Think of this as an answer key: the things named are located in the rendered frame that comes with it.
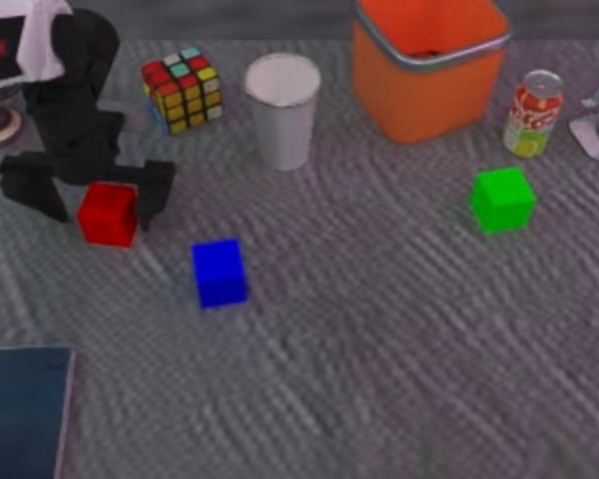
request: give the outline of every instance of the orange bin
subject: orange bin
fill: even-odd
[[[478,121],[511,33],[490,0],[353,0],[352,86],[393,141]]]

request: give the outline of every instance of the table surface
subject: table surface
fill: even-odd
[[[599,162],[567,130],[599,42],[513,43],[483,121],[410,147],[352,96],[346,42],[191,43],[226,116],[123,136],[120,163],[179,169],[132,249],[0,195],[0,346],[81,353],[65,477],[599,477]],[[105,96],[142,102],[141,65],[186,46],[124,43]],[[312,159],[286,174],[261,165],[241,93],[278,50],[324,76]],[[566,106],[547,153],[520,161],[501,127],[534,68],[563,77]],[[9,151],[39,145],[29,124]],[[539,203],[527,230],[486,237],[472,181],[513,165]],[[62,193],[75,213],[84,190]],[[190,244],[227,237],[252,298],[201,312]]]

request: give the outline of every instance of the white cup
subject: white cup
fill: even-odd
[[[258,58],[245,75],[260,151],[269,167],[289,171],[308,161],[321,74],[293,53]]]

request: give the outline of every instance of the colorful puzzle cube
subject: colorful puzzle cube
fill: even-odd
[[[536,202],[516,167],[479,173],[470,194],[477,222],[487,234],[525,228]]]
[[[197,48],[147,63],[142,78],[152,114],[169,135],[222,115],[220,77]]]
[[[247,300],[246,274],[236,239],[194,244],[191,253],[202,308]]]
[[[94,183],[78,210],[82,234],[91,244],[129,247],[138,226],[132,187]]]

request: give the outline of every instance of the container rim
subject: container rim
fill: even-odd
[[[512,38],[512,27],[510,22],[507,21],[508,28],[502,35],[494,38],[485,40],[484,42],[470,45],[468,47],[453,50],[442,55],[429,58],[415,58],[409,55],[404,55],[399,52],[386,38],[386,36],[372,23],[368,15],[363,11],[359,0],[351,0],[355,18],[361,24],[361,27],[365,30],[366,34],[372,39],[375,45],[386,55],[393,63],[403,68],[419,73],[431,73],[442,68],[451,67],[460,63],[464,63],[475,57],[486,55],[501,50]],[[503,14],[501,9],[494,3],[492,7],[499,11],[504,18],[507,17]]]

